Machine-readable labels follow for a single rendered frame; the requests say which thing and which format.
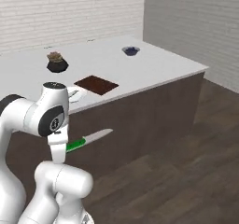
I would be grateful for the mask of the dark blue bowl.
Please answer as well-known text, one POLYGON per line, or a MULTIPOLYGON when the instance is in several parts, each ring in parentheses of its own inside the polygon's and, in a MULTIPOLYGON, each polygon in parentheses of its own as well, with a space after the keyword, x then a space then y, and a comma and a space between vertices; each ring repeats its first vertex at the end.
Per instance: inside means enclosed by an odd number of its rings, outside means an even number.
POLYGON ((139 51, 140 48, 138 47, 124 47, 122 51, 127 55, 127 56, 135 56, 139 51))

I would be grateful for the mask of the dark brown cutting board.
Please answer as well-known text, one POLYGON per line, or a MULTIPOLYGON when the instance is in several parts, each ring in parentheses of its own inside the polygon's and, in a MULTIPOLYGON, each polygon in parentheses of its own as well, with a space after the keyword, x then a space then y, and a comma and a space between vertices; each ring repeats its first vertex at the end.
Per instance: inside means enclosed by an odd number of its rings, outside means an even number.
POLYGON ((118 84, 96 76, 85 77, 79 81, 76 81, 75 85, 98 95, 104 95, 118 87, 118 84))

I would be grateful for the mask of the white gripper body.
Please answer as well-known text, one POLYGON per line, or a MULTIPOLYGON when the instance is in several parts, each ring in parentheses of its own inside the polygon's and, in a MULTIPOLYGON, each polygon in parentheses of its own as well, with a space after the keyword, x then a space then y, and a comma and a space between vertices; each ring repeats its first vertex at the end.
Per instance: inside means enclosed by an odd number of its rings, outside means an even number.
POLYGON ((49 143, 52 161, 54 163, 64 163, 66 157, 66 143, 49 143))

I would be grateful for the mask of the white plate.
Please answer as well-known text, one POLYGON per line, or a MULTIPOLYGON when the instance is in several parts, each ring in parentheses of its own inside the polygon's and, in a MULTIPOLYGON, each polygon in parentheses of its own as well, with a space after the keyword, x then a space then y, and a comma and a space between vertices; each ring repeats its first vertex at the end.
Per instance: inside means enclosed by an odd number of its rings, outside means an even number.
POLYGON ((68 98, 70 103, 78 102, 87 94, 87 91, 81 87, 68 87, 68 98))

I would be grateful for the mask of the brown kitchen island cabinet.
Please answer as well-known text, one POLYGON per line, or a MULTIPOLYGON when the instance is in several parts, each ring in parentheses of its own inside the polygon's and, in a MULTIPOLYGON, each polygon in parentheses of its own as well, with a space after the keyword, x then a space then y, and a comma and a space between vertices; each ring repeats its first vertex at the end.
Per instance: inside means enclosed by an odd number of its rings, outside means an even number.
POLYGON ((182 78, 70 116, 72 141, 105 128, 113 130, 66 156, 68 165, 94 178, 86 203, 108 195, 132 195, 181 177, 163 152, 189 133, 203 79, 203 74, 182 78))

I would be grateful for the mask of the plant in black pot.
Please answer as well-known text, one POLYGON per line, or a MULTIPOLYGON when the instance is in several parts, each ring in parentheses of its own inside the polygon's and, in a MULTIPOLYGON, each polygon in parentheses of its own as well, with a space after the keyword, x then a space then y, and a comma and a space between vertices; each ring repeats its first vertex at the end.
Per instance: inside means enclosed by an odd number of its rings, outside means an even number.
POLYGON ((67 61, 63 58, 63 56, 57 52, 53 51, 50 54, 47 55, 49 62, 47 65, 47 68, 50 70, 52 73, 61 73, 64 72, 69 64, 67 61))

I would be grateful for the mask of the green handled knife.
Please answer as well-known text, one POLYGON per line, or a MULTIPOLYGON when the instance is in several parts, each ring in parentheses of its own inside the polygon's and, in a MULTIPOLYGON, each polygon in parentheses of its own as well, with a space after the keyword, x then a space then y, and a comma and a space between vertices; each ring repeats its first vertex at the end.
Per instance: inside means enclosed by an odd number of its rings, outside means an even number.
POLYGON ((113 132, 112 129, 103 129, 101 131, 89 134, 87 136, 82 136, 79 140, 68 143, 66 145, 66 152, 70 153, 72 151, 80 149, 80 148, 88 145, 89 143, 92 143, 98 139, 103 138, 104 136, 106 136, 112 132, 113 132))

